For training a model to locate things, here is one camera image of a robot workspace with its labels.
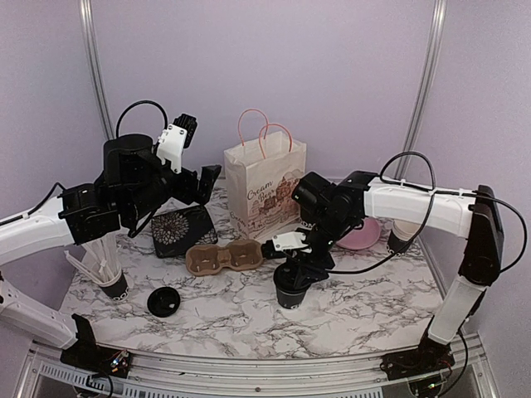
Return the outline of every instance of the shopping bag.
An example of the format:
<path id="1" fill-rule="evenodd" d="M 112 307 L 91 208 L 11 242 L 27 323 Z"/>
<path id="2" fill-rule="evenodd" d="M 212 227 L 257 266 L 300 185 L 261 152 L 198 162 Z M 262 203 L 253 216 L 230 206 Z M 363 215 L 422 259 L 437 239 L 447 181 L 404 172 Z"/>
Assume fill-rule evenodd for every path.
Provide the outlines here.
<path id="1" fill-rule="evenodd" d="M 260 112 L 265 125 L 258 139 L 244 142 L 240 123 L 249 111 Z M 273 127 L 281 131 L 268 133 Z M 225 151 L 231 224 L 249 239 L 266 239 L 300 217 L 291 193 L 304 176 L 306 144 L 293 139 L 284 126 L 270 124 L 258 109 L 241 114 L 238 133 L 241 144 Z"/>

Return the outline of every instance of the bag handle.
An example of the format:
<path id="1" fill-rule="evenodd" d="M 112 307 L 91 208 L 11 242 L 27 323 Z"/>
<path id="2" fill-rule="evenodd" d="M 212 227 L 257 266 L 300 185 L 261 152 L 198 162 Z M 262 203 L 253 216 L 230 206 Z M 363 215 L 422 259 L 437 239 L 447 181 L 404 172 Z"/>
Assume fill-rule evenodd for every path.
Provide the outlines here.
<path id="1" fill-rule="evenodd" d="M 241 140 L 241 146 L 242 146 L 242 147 L 245 147 L 246 143 L 245 143 L 245 141 L 243 140 L 243 135 L 241 135 L 240 125 L 241 125 L 241 120 L 243 119 L 243 115 L 246 114 L 247 112 L 258 112 L 259 114 L 261 114 L 262 116 L 264 116 L 264 119 L 265 119 L 265 125 L 269 125 L 269 120 L 268 120 L 266 114 L 263 113 L 261 110 L 259 110 L 259 109 L 255 109 L 255 108 L 249 108 L 249 109 L 244 110 L 244 111 L 241 113 L 240 118 L 238 119 L 238 134 L 240 135 L 240 140 Z"/>
<path id="2" fill-rule="evenodd" d="M 291 149 L 293 148 L 293 137 L 291 137 L 291 133 L 290 131 L 284 127 L 282 124 L 278 124 L 278 123 L 268 123 L 266 124 L 264 127 L 262 127 L 260 129 L 260 132 L 258 134 L 258 144 L 260 144 L 260 150 L 262 151 L 262 156 L 264 158 L 266 158 L 266 152 L 264 151 L 264 148 L 262 147 L 262 131 L 265 129 L 265 132 L 267 133 L 267 129 L 271 126 L 275 126 L 275 127 L 280 127 L 281 129 L 283 129 L 284 131 L 286 131 L 286 133 L 288 134 L 288 137 L 290 137 L 290 152 L 291 152 Z"/>

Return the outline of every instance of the marble tabletop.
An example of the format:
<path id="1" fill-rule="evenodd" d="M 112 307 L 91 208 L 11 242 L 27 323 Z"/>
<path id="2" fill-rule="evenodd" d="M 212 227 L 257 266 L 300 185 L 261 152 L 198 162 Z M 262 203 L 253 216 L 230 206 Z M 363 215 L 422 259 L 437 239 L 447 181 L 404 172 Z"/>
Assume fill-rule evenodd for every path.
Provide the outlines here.
<path id="1" fill-rule="evenodd" d="M 183 207 L 176 201 L 163 209 Z M 227 192 L 216 187 L 207 209 L 219 245 L 237 238 L 229 224 Z M 334 248 L 336 269 L 361 269 L 386 254 L 389 222 L 369 250 Z M 90 320 L 98 342 L 149 352 L 194 357 L 308 358 L 378 352 L 418 344 L 441 304 L 436 282 L 415 244 L 407 255 L 361 275 L 331 275 L 312 285 L 297 309 L 276 302 L 273 272 L 281 261 L 259 269 L 194 277 L 184 259 L 159 259 L 149 227 L 135 239 L 118 235 L 118 254 L 129 297 L 113 302 L 76 273 L 61 311 Z M 161 286 L 181 295 L 178 311 L 156 318 L 148 296 Z"/>

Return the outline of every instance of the wall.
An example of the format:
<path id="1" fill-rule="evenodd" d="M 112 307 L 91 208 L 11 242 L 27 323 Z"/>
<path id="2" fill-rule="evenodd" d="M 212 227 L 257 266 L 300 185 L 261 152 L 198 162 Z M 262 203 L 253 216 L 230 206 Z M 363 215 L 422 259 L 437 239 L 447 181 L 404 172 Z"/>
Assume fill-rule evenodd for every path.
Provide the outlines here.
<path id="1" fill-rule="evenodd" d="M 38 203 L 55 181 L 93 181 L 103 132 L 76 2 L 0 2 L 0 218 Z M 2 267 L 22 292 L 59 308 L 72 277 L 62 249 Z M 1 396 L 12 396 L 31 337 L 0 323 Z"/>
<path id="2" fill-rule="evenodd" d="M 157 100 L 199 128 L 186 167 L 222 163 L 236 122 L 263 109 L 308 144 L 308 169 L 328 177 L 379 169 L 400 152 L 412 116 L 433 2 L 173 0 L 93 2 L 111 119 Z M 256 138 L 260 116 L 243 127 Z M 143 105 L 123 133 L 159 134 Z"/>
<path id="3" fill-rule="evenodd" d="M 531 3 L 450 0 L 441 58 L 417 149 L 434 163 L 438 185 L 491 185 L 496 196 L 531 219 Z M 427 181 L 414 163 L 413 181 Z M 504 263 L 520 248 L 516 217 L 503 211 Z M 464 241 L 426 231 L 424 239 L 447 283 Z M 531 268 L 529 256 L 503 274 L 475 315 L 501 396 L 529 396 Z"/>

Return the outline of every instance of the black lid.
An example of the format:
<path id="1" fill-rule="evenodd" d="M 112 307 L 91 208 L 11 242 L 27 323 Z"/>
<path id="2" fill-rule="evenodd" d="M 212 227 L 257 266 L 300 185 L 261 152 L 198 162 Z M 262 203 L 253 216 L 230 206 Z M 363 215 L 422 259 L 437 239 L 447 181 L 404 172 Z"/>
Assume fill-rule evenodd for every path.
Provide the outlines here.
<path id="1" fill-rule="evenodd" d="M 166 318 L 179 308 L 181 297 L 174 288 L 165 286 L 154 290 L 148 298 L 148 310 L 155 317 Z"/>

